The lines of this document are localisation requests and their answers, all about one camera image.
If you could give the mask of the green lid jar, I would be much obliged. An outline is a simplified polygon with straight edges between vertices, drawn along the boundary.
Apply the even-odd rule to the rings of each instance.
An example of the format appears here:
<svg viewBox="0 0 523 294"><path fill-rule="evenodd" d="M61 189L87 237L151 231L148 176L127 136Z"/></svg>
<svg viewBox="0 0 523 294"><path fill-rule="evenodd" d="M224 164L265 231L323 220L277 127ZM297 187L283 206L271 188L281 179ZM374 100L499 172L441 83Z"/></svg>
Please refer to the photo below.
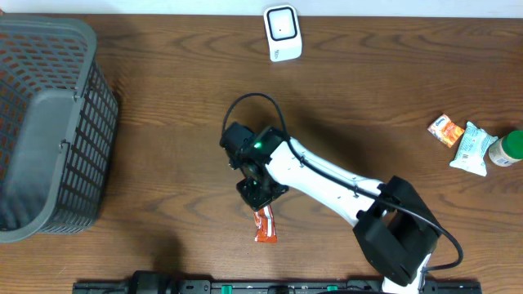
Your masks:
<svg viewBox="0 0 523 294"><path fill-rule="evenodd" d="M490 160L497 166L509 167L522 160L522 131L512 131L489 147Z"/></svg>

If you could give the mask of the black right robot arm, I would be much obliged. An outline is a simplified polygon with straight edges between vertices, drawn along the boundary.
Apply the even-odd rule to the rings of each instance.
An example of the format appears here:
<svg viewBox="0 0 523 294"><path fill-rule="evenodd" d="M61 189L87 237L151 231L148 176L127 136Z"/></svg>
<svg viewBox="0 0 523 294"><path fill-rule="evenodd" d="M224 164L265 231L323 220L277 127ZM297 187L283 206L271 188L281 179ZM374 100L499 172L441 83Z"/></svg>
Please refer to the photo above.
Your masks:
<svg viewBox="0 0 523 294"><path fill-rule="evenodd" d="M220 146L230 166L244 174L236 189L255 212L267 212L279 196L297 189L351 225L366 260L384 277L384 292L421 291L440 233L408 181L394 176L383 183L345 171L274 127L256 134L234 122Z"/></svg>

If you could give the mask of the orange small box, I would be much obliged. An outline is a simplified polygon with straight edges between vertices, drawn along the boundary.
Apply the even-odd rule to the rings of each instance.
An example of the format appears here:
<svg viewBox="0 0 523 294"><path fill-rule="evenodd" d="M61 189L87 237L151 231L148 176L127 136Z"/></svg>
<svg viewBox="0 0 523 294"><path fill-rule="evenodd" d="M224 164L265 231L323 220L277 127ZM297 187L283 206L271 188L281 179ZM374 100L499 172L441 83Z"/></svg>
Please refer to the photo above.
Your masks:
<svg viewBox="0 0 523 294"><path fill-rule="evenodd" d="M446 115L438 117L427 130L441 143L451 148L465 132Z"/></svg>

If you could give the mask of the mint green wipes pack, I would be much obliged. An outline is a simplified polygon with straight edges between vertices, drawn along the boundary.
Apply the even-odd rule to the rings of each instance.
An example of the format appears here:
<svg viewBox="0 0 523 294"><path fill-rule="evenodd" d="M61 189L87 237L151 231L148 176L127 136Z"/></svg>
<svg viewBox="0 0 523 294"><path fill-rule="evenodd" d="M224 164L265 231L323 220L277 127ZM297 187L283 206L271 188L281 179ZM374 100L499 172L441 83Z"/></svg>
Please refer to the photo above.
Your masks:
<svg viewBox="0 0 523 294"><path fill-rule="evenodd" d="M488 148L497 140L497 136L491 136L484 129L467 122L457 153L449 165L478 176L486 176L484 157Z"/></svg>

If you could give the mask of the red snack wrapper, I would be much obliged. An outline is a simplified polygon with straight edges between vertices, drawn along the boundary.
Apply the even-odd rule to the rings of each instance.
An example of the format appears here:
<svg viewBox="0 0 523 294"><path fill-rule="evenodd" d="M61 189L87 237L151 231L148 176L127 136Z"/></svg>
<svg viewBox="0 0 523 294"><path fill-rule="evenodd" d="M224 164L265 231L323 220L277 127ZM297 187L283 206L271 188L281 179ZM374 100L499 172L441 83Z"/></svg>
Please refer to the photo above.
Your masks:
<svg viewBox="0 0 523 294"><path fill-rule="evenodd" d="M277 243L275 220L270 205L254 212L253 215L255 226L257 227L254 240L258 243Z"/></svg>

